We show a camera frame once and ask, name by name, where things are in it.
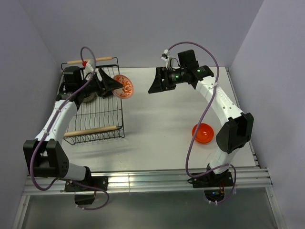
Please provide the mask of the orange white patterned bowl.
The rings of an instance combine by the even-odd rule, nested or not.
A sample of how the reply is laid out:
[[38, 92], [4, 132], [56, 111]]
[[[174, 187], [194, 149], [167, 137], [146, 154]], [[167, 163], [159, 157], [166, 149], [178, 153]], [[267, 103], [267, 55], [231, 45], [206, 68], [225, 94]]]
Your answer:
[[133, 96], [134, 86], [131, 80], [122, 74], [118, 74], [113, 78], [115, 81], [122, 84], [122, 88], [113, 90], [113, 94], [120, 99], [129, 99]]

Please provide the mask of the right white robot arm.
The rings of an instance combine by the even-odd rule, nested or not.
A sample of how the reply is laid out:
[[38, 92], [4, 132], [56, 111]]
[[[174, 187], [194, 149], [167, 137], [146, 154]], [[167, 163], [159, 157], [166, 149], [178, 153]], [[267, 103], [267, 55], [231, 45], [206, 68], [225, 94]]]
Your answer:
[[156, 68], [155, 79], [148, 92], [170, 91], [179, 83], [187, 83], [208, 101], [208, 107], [214, 110], [222, 126], [216, 135], [218, 148], [208, 164], [206, 174], [207, 183], [217, 186], [236, 152], [250, 141], [254, 117], [236, 106], [218, 85], [208, 66], [199, 65], [194, 50], [180, 52], [178, 58], [180, 67], [174, 69], [171, 67], [173, 57], [169, 50], [163, 52], [161, 59], [166, 61], [166, 66]]

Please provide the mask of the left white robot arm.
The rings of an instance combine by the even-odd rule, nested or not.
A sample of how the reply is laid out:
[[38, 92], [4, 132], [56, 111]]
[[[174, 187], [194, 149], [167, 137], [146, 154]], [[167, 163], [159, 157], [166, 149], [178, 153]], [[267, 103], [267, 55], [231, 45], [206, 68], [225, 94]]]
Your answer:
[[90, 95], [108, 97], [124, 85], [110, 77], [101, 67], [93, 69], [88, 63], [85, 67], [69, 66], [62, 71], [62, 81], [55, 100], [52, 114], [40, 133], [23, 144], [29, 175], [34, 186], [42, 187], [37, 178], [53, 178], [76, 181], [81, 190], [92, 187], [92, 173], [87, 166], [76, 165], [69, 161], [61, 143], [65, 138], [72, 118], [77, 114], [83, 101]]

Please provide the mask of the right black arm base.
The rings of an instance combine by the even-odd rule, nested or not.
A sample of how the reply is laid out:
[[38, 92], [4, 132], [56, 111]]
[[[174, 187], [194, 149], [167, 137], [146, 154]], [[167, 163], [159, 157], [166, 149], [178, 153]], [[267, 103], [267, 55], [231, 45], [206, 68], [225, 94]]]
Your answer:
[[233, 187], [234, 180], [231, 172], [226, 170], [221, 174], [214, 174], [213, 172], [198, 177], [189, 178], [187, 180], [193, 188], [213, 188], [211, 190], [205, 190], [204, 194], [208, 201], [219, 202], [225, 198], [225, 187]]

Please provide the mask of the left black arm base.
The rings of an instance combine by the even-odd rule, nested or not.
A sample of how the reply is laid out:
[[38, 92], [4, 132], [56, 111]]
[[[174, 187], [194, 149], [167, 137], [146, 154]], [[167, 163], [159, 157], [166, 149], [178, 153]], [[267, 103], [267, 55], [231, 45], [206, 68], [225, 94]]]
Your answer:
[[97, 192], [103, 192], [106, 195], [105, 203], [101, 208], [106, 206], [109, 202], [110, 196], [107, 193], [108, 176], [92, 177], [89, 182], [87, 181], [66, 181], [64, 192], [74, 193], [74, 202], [78, 207], [92, 205], [96, 200]]

